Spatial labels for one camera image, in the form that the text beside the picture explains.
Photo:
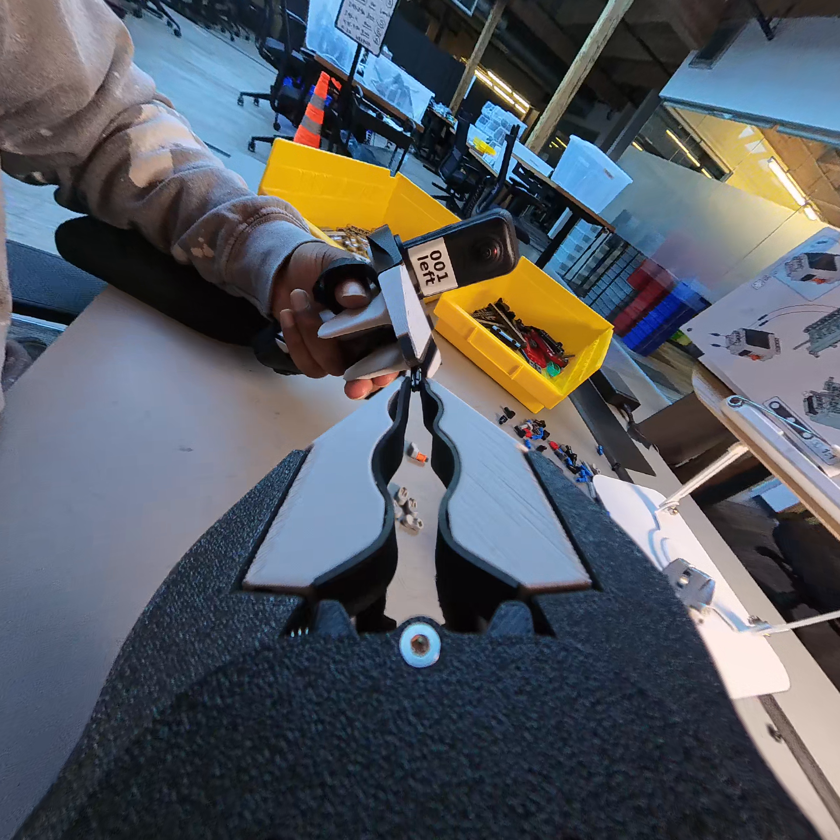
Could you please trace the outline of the white printed sign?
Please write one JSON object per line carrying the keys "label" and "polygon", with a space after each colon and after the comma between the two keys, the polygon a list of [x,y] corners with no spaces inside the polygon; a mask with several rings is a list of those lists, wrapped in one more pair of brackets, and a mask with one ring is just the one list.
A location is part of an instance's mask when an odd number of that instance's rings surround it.
{"label": "white printed sign", "polygon": [[373,56],[381,54],[397,1],[342,1],[335,27]]}

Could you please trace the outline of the wooden post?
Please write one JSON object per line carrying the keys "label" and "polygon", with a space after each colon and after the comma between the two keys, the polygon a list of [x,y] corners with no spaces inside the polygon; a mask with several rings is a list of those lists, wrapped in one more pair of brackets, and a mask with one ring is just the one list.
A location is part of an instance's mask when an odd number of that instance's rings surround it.
{"label": "wooden post", "polygon": [[531,151],[539,153],[543,146],[551,141],[557,124],[587,80],[605,45],[632,5],[633,1],[609,1],[605,4],[601,15],[596,19],[551,100],[530,132],[527,147]]}
{"label": "wooden post", "polygon": [[484,23],[478,36],[478,39],[469,55],[469,58],[467,59],[464,71],[458,82],[455,93],[448,105],[448,108],[453,114],[453,116],[457,116],[459,113],[459,109],[475,77],[478,65],[485,51],[487,50],[487,47],[491,41],[492,36],[496,31],[496,28],[498,27],[499,22],[501,21],[501,17],[507,5],[508,1],[496,1],[493,3],[493,6],[490,10],[490,14],[487,16],[486,22]]}

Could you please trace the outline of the blue plastic crate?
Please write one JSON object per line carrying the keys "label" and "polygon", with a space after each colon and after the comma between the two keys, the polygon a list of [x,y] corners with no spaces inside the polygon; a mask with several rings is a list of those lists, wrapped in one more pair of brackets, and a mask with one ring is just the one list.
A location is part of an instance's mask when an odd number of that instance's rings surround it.
{"label": "blue plastic crate", "polygon": [[623,343],[628,350],[649,356],[710,304],[696,288],[680,281],[623,336]]}

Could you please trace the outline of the instruction booklet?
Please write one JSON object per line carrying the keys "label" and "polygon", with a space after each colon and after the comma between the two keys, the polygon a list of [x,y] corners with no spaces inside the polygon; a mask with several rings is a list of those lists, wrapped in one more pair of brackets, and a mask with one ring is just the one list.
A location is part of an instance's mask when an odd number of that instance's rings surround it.
{"label": "instruction booklet", "polygon": [[838,477],[839,233],[824,227],[688,321],[700,362]]}

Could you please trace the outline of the black office chair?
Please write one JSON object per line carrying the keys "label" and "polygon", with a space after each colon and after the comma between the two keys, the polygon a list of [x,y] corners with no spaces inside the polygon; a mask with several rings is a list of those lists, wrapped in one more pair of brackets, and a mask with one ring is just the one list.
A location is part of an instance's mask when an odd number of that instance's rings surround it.
{"label": "black office chair", "polygon": [[308,64],[303,55],[307,20],[289,10],[286,1],[265,1],[261,4],[262,15],[255,30],[255,45],[259,56],[276,71],[267,92],[241,91],[237,105],[243,107],[246,99],[258,106],[265,101],[274,113],[273,134],[252,136],[247,151],[256,152],[257,143],[272,144],[277,138],[292,140],[294,134],[280,134],[280,118],[292,125],[292,132],[298,129],[308,103]]}

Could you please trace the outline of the white rounded board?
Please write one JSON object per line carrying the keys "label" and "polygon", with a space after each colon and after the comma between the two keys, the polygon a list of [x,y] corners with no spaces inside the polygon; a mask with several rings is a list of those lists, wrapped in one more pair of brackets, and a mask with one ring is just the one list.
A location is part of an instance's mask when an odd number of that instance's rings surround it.
{"label": "white rounded board", "polygon": [[656,490],[608,476],[595,476],[593,488],[606,512],[660,576],[664,577],[662,570],[671,561],[683,559],[716,582],[712,606],[704,615],[683,607],[707,647],[729,697],[736,700],[788,690],[790,678],[770,642],[753,632],[747,609],[686,521],[678,512],[660,507],[665,497]]}

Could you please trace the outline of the white plastic container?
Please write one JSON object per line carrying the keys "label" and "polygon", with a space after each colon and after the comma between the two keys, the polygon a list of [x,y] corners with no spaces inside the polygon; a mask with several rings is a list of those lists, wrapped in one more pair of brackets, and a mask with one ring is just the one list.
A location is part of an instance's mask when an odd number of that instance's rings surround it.
{"label": "white plastic container", "polygon": [[551,180],[594,213],[633,183],[633,178],[593,143],[571,135]]}

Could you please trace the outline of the heap of dark brick parts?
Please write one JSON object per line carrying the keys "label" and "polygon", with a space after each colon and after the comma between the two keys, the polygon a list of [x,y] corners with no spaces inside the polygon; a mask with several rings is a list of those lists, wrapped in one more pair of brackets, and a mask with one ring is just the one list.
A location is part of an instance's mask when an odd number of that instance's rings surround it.
{"label": "heap of dark brick parts", "polygon": [[549,381],[575,358],[551,334],[522,321],[502,298],[474,310],[471,317]]}

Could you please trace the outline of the red plastic crate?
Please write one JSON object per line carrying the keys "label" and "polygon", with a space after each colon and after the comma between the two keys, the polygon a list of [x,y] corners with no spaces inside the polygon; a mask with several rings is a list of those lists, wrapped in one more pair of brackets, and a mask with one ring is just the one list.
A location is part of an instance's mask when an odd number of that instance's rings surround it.
{"label": "red plastic crate", "polygon": [[630,291],[612,318],[614,334],[628,335],[677,284],[677,278],[653,259],[646,258],[626,281]]}

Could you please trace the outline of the ceiling light strip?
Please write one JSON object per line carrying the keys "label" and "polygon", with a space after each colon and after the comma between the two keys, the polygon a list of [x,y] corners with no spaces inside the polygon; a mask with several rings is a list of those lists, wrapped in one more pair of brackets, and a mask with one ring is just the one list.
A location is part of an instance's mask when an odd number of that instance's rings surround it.
{"label": "ceiling light strip", "polygon": [[821,221],[822,217],[814,208],[811,200],[798,186],[790,174],[783,168],[783,166],[774,158],[770,157],[767,160],[767,165],[773,176],[779,181],[783,189],[791,196],[792,200],[802,210],[803,214],[812,221]]}

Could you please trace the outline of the grey toy brick assembly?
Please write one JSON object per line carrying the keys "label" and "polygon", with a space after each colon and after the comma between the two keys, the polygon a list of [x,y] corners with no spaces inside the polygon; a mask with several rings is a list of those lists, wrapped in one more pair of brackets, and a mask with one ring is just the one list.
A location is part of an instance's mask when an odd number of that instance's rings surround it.
{"label": "grey toy brick assembly", "polygon": [[708,574],[683,559],[671,561],[664,567],[662,574],[688,611],[702,616],[711,608],[716,582]]}

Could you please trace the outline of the pile of grey connector pieces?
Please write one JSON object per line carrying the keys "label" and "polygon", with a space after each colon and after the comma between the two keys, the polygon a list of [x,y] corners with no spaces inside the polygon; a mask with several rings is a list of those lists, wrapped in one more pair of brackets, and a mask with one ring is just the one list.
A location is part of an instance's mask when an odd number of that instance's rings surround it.
{"label": "pile of grey connector pieces", "polygon": [[394,517],[397,524],[403,526],[407,531],[417,534],[424,529],[424,521],[420,518],[417,510],[417,500],[412,496],[409,489],[396,483],[388,486],[394,508]]}

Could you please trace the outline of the yellow bin holding brass parts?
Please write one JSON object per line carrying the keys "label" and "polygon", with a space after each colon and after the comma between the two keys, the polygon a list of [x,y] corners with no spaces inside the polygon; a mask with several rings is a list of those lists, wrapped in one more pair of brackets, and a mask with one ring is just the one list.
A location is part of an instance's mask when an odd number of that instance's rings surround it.
{"label": "yellow bin holding brass parts", "polygon": [[272,144],[258,194],[292,205],[321,238],[327,228],[387,225],[407,241],[458,221],[403,174],[282,139]]}

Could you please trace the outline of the yellow bin holding dark parts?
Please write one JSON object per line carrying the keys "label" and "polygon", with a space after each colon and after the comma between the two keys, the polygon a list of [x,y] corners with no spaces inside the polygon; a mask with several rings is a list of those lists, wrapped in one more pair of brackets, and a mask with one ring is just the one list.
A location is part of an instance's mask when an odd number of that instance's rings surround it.
{"label": "yellow bin holding dark parts", "polygon": [[[499,299],[562,343],[571,360],[560,374],[538,373],[473,318]],[[533,412],[555,408],[598,371],[613,339],[611,323],[526,258],[508,275],[446,292],[434,315],[438,333]]]}

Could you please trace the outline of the blue-grey chair seat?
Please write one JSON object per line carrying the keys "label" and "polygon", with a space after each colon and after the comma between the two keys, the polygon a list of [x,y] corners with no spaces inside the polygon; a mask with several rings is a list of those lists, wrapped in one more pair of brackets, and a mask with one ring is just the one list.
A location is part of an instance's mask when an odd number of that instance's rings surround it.
{"label": "blue-grey chair seat", "polygon": [[63,258],[39,248],[6,241],[13,313],[71,324],[107,284]]}

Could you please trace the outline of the person's black trousers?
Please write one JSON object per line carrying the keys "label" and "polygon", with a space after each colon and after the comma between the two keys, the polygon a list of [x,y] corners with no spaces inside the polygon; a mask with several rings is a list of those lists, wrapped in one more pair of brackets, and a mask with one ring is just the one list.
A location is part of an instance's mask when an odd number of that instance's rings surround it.
{"label": "person's black trousers", "polygon": [[141,234],[93,217],[58,226],[59,255],[73,266],[210,339],[277,354],[279,326],[248,300],[205,280]]}

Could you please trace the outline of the person's left forearm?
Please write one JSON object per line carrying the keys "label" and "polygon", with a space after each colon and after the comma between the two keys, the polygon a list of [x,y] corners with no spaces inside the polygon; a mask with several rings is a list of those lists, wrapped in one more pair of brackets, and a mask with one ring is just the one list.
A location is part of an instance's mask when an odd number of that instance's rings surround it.
{"label": "person's left forearm", "polygon": [[288,274],[313,244],[294,207],[258,196],[136,66],[104,2],[2,2],[2,170],[106,224],[133,229],[263,315],[314,279]]}

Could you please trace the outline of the scattered small brick parts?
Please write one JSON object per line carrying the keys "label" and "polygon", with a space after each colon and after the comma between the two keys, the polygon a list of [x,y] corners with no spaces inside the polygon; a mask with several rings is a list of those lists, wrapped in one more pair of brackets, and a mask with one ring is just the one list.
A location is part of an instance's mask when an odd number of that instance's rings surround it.
{"label": "scattered small brick parts", "polygon": [[552,437],[545,421],[521,416],[509,406],[502,406],[497,415],[497,423],[499,426],[510,425],[525,449],[532,449],[541,454],[551,453],[572,475],[574,482],[593,485],[598,470],[584,461],[570,445]]}

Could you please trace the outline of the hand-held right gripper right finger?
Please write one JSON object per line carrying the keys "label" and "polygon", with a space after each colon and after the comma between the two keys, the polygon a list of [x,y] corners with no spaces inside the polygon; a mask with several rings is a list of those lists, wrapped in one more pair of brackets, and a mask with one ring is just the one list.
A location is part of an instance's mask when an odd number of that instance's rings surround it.
{"label": "hand-held right gripper right finger", "polygon": [[504,602],[591,589],[525,447],[435,381],[422,408],[444,487],[435,573],[447,629],[481,629]]}

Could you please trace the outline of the person's left hand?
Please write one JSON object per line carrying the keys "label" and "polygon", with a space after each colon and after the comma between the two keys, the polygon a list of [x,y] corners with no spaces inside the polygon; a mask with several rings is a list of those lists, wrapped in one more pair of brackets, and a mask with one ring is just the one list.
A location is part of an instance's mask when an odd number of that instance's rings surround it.
{"label": "person's left hand", "polygon": [[[276,271],[270,298],[270,309],[298,369],[307,377],[321,379],[327,375],[341,377],[361,351],[337,340],[321,339],[322,321],[319,306],[312,298],[312,289],[321,273],[341,259],[341,249],[322,241],[299,245]],[[345,280],[335,289],[337,302],[343,309],[363,309],[371,298],[368,287],[355,278]],[[344,393],[351,400],[361,400],[389,385],[398,376],[392,372],[372,379],[347,380]]]}

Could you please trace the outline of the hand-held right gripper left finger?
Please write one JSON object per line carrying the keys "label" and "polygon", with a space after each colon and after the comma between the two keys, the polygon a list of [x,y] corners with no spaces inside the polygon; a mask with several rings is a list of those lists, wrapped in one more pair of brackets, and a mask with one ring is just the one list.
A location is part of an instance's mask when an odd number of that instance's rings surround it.
{"label": "hand-held right gripper left finger", "polygon": [[394,627],[397,566],[389,485],[403,462],[409,379],[397,379],[316,438],[243,580],[249,592],[339,602],[360,627]]}

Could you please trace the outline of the heap of brass metal parts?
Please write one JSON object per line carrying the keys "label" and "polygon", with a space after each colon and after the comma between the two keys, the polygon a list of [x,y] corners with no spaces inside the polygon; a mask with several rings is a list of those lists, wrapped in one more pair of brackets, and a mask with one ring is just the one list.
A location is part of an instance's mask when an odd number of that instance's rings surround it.
{"label": "heap of brass metal parts", "polygon": [[312,223],[309,223],[308,225],[310,233],[324,243],[342,248],[360,258],[370,259],[370,230],[353,225],[346,225],[338,228],[321,228]]}

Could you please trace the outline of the orange traffic cone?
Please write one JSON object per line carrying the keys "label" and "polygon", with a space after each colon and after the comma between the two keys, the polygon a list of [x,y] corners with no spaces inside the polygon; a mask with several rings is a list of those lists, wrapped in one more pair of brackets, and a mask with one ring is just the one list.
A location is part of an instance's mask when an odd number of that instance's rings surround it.
{"label": "orange traffic cone", "polygon": [[329,98],[330,76],[320,73],[295,135],[293,143],[316,150],[321,149],[322,128]]}

